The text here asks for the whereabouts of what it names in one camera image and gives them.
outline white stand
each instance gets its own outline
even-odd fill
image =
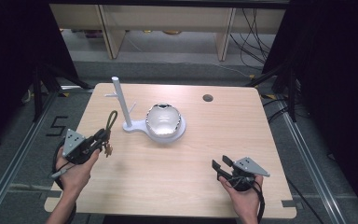
[[[146,119],[141,120],[132,120],[130,118],[130,113],[126,105],[126,101],[124,99],[123,91],[121,90],[120,82],[118,77],[112,77],[113,85],[115,86],[116,93],[106,94],[107,97],[117,97],[120,102],[121,110],[123,111],[125,122],[123,123],[123,130],[126,133],[135,133],[135,132],[143,132],[147,134],[153,141],[158,143],[171,143],[179,139],[186,130],[186,120],[183,116],[181,116],[181,125],[178,130],[176,130],[176,134],[171,137],[157,137],[153,135],[146,127]]]

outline white pole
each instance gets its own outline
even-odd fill
[[[112,77],[113,85],[115,85],[116,94],[118,101],[120,102],[121,110],[123,111],[124,118],[126,120],[127,126],[131,127],[131,118],[130,113],[126,105],[126,101],[124,100],[123,91],[121,90],[120,81],[118,80],[118,77]]]

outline wooden table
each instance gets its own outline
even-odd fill
[[[136,106],[131,119],[145,119],[157,103],[175,106],[186,118],[182,138],[168,145],[144,133],[125,133],[124,116],[111,83],[96,86],[77,132],[85,136],[104,128],[109,113],[118,111],[112,128],[111,157],[102,153],[91,179],[77,200],[77,212],[169,217],[236,217],[230,198],[216,180],[212,160],[222,155],[236,161],[250,157],[267,170],[263,191],[264,218],[293,218],[294,207],[263,106],[256,89],[179,85],[121,85],[127,106]],[[210,94],[211,102],[203,96]],[[54,184],[52,190],[59,188]],[[58,198],[45,204],[51,212]]]

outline white base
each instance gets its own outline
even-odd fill
[[[156,141],[158,143],[163,143],[163,144],[172,143],[172,142],[178,140],[183,135],[183,133],[185,132],[185,129],[186,129],[186,120],[183,116],[181,117],[181,125],[180,125],[179,129],[176,131],[176,135],[171,136],[171,137],[156,137],[155,135],[153,135],[147,129],[145,119],[131,120],[131,123],[132,123],[131,127],[128,127],[127,122],[123,123],[123,129],[126,133],[143,132],[143,133],[147,134],[147,136],[149,136],[153,141]]]

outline shiny round bowl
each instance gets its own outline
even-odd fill
[[[153,105],[146,115],[148,131],[156,137],[172,137],[181,125],[179,111],[168,104]]]

